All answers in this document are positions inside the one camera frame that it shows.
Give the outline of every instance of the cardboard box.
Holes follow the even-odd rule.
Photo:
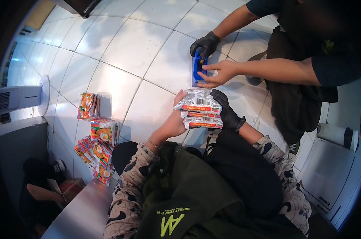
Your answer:
[[[57,185],[56,180],[54,179],[47,179],[50,185],[50,188],[59,194],[62,194],[63,198],[65,199],[66,203],[70,203],[77,194],[86,186],[82,178],[73,178],[73,179],[66,179],[62,184],[59,186]]]

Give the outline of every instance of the person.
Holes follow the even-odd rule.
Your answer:
[[[175,97],[176,105],[186,93]],[[105,239],[124,238],[305,238],[310,204],[288,157],[269,136],[238,117],[226,95],[223,130],[207,153],[168,138],[186,131],[180,111],[145,143],[115,147],[120,179],[113,193]]]
[[[31,234],[41,238],[61,209],[55,202],[65,206],[66,201],[61,194],[52,192],[46,178],[55,179],[58,184],[66,178],[63,172],[66,165],[62,160],[49,163],[29,158],[23,163],[24,181],[20,196],[20,213]]]
[[[251,84],[265,79],[272,96],[275,124],[289,145],[294,161],[305,131],[317,128],[321,102],[338,101],[336,86],[361,78],[361,63],[350,42],[350,27],[339,3],[331,0],[250,0],[227,16],[213,31],[195,41],[190,53],[202,47],[202,59],[211,55],[220,40],[249,23],[280,13],[268,49],[247,62],[224,60],[205,65],[217,76],[198,73],[215,88],[236,75],[245,75]]]

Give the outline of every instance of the white tiled floor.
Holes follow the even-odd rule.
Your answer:
[[[92,167],[73,149],[78,139],[90,133],[89,123],[77,120],[79,93],[102,96],[101,116],[121,123],[120,142],[146,141],[171,112],[179,89],[191,86],[190,45],[246,2],[102,0],[88,19],[55,7],[39,31],[19,37],[8,85],[34,85],[49,75],[50,105],[44,115],[49,124],[49,152],[66,163],[69,175],[88,183]],[[221,41],[209,63],[247,61],[267,49],[276,25],[275,17],[269,16],[232,33]],[[267,90],[248,85],[244,76],[218,89],[251,125],[253,118],[259,117],[259,130],[286,149],[271,116]],[[11,119],[24,119],[30,113],[32,108],[14,111]],[[326,120],[325,112],[321,118]],[[295,163],[296,170],[303,165],[314,137],[314,132],[304,135],[304,151]],[[188,130],[171,140],[203,149],[206,130]]]

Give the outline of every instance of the black shirt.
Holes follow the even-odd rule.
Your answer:
[[[283,2],[283,0],[251,0],[247,3],[247,8],[256,16],[264,17],[280,12]],[[340,86],[361,78],[361,62],[355,53],[314,56],[312,67],[322,86]]]

